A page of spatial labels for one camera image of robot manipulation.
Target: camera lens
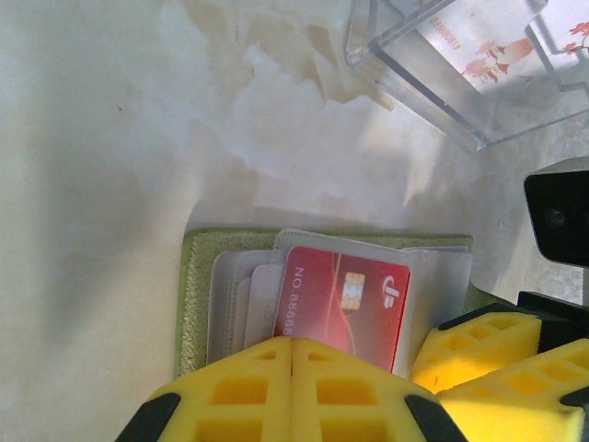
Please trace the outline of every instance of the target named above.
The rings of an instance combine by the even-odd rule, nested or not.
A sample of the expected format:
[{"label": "camera lens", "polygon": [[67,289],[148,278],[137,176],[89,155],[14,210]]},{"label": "camera lens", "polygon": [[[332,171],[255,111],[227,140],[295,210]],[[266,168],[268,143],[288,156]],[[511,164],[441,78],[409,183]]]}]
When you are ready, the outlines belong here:
[{"label": "camera lens", "polygon": [[546,211],[546,221],[552,228],[561,228],[564,227],[566,219],[559,209],[551,208]]}]

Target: clear acrylic box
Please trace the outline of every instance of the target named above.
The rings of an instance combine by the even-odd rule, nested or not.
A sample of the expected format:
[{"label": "clear acrylic box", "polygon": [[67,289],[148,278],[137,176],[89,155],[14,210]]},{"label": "clear acrylic box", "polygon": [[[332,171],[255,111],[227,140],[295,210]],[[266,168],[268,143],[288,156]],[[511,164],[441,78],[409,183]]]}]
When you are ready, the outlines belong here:
[{"label": "clear acrylic box", "polygon": [[547,1],[355,0],[346,57],[461,145],[497,145],[589,111],[589,23]]}]

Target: white marble surface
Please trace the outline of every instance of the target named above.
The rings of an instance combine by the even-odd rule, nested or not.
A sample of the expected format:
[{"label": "white marble surface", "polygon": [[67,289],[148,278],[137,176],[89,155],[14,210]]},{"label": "white marble surface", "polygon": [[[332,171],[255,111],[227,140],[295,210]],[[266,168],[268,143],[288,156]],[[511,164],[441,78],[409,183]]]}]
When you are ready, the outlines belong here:
[{"label": "white marble surface", "polygon": [[170,380],[187,224],[470,233],[480,287],[578,298],[522,182],[587,121],[464,153],[347,68],[350,8],[0,5],[0,440],[113,440]]}]

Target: red card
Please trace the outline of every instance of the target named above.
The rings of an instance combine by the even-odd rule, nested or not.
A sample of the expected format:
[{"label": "red card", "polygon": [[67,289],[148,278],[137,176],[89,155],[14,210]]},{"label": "red card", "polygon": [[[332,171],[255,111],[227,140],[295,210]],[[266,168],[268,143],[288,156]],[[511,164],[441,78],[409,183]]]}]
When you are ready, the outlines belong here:
[{"label": "red card", "polygon": [[405,265],[294,247],[274,336],[311,338],[390,371],[409,280]]}]

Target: black device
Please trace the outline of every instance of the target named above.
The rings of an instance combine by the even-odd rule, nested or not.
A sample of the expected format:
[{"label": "black device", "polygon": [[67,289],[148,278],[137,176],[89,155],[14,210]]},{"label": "black device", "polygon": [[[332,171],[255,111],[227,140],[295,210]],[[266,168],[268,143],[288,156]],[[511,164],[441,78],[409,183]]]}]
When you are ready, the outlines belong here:
[{"label": "black device", "polygon": [[538,170],[525,179],[524,189],[542,255],[589,267],[589,157]]}]

